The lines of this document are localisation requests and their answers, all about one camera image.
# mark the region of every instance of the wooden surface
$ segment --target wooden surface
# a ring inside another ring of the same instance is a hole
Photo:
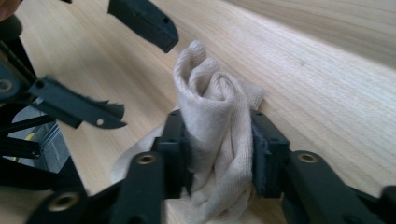
[[[396,184],[395,1],[152,2],[179,32],[169,54],[107,15],[108,0],[24,1],[18,11],[39,76],[125,104],[125,128],[62,125],[90,193],[110,185],[115,159],[176,105],[173,65],[193,39],[225,71],[266,89],[261,111],[291,149],[317,152],[348,185],[375,196]],[[247,216],[283,222],[278,201],[256,200]]]

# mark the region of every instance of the white cloth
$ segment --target white cloth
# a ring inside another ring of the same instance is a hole
[[[249,109],[257,109],[260,105],[263,90],[220,71],[214,59],[206,58],[205,47],[198,41],[181,52],[174,80],[178,105],[192,146],[191,203],[180,206],[184,208],[185,220],[206,223],[215,218],[235,223],[248,207],[251,189]],[[153,139],[152,135],[160,133],[161,129],[157,128],[150,137]],[[116,161],[113,180],[123,176],[129,164],[126,160],[149,149],[145,139]],[[142,143],[146,143],[146,148],[142,149]]]

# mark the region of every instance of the folded cloth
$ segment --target folded cloth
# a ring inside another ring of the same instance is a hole
[[[191,202],[183,211],[185,220],[235,223],[248,207],[251,190],[249,109],[258,108],[263,89],[220,71],[218,63],[206,57],[205,47],[198,41],[181,52],[174,80],[178,106],[189,133],[190,169],[194,173]],[[161,129],[160,126],[149,136],[161,135]],[[142,150],[149,150],[147,138],[116,161],[113,180],[124,175],[129,163],[126,160]]]

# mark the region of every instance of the wooden table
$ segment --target wooden table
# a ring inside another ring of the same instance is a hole
[[[395,1],[151,2],[178,29],[168,54],[106,14],[108,0],[24,1],[18,11],[39,76],[125,104],[122,129],[61,124],[91,194],[110,185],[116,158],[176,105],[172,69],[193,39],[223,70],[266,89],[261,111],[291,149],[320,154],[348,185],[375,196],[396,184]],[[171,218],[177,223],[176,213]],[[255,200],[245,218],[284,222],[278,200]]]

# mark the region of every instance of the crumpled towel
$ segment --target crumpled towel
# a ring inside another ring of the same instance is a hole
[[[248,207],[251,191],[252,132],[249,109],[257,109],[263,89],[220,71],[193,41],[174,69],[178,106],[188,130],[194,173],[191,200],[181,206],[187,223],[211,219],[235,223]],[[113,167],[119,180],[135,154],[150,149],[162,126],[125,152]]]

